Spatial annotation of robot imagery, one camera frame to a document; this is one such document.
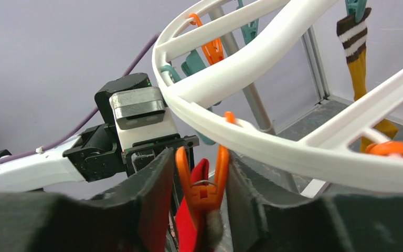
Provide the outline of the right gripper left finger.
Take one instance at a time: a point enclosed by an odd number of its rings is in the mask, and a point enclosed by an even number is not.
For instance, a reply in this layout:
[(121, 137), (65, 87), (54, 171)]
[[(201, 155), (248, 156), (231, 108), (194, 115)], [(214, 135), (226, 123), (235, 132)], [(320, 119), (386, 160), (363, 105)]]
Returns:
[(164, 251), (174, 151), (84, 201), (61, 194), (0, 193), (0, 251)]

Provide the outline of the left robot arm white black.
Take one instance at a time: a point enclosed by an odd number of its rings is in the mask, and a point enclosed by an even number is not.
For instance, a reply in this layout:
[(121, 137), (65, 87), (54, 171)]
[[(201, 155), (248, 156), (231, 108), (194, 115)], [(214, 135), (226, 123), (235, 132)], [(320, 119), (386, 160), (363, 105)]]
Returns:
[(104, 122), (51, 148), (17, 157), (0, 154), (0, 192), (28, 192), (64, 182), (132, 175), (163, 150), (184, 146), (190, 161), (195, 135), (180, 136), (158, 87), (135, 73), (105, 84), (94, 96)]

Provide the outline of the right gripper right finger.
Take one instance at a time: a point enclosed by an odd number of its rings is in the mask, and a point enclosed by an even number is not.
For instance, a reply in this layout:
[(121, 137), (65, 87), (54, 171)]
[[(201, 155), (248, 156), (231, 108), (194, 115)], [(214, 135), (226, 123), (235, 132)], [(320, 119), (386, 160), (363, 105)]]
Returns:
[(280, 187), (230, 153), (234, 251), (403, 251), (403, 195), (324, 194)]

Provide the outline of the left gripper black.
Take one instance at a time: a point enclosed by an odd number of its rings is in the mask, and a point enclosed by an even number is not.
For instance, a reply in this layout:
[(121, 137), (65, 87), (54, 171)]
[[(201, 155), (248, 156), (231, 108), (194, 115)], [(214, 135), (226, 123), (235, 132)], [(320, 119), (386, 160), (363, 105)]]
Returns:
[(163, 150), (167, 148), (176, 150), (180, 146), (185, 147), (189, 169), (192, 170), (195, 166), (193, 148), (198, 145), (199, 138), (196, 135), (181, 137), (179, 134), (171, 134), (134, 143), (131, 148), (123, 152), (126, 173), (128, 176), (131, 176), (145, 168)]

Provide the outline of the red sock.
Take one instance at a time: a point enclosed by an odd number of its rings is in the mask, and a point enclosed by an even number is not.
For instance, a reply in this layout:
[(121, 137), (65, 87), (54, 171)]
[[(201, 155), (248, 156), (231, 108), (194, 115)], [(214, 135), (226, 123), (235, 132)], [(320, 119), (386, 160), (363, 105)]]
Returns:
[[(194, 183), (203, 179), (208, 179), (208, 173), (209, 161), (207, 159), (201, 159), (191, 172), (191, 182)], [(207, 224), (199, 224), (198, 229), (194, 228), (185, 198), (183, 198), (176, 213), (176, 227), (178, 231), (180, 252), (213, 251), (213, 249), (209, 247), (207, 241)]]

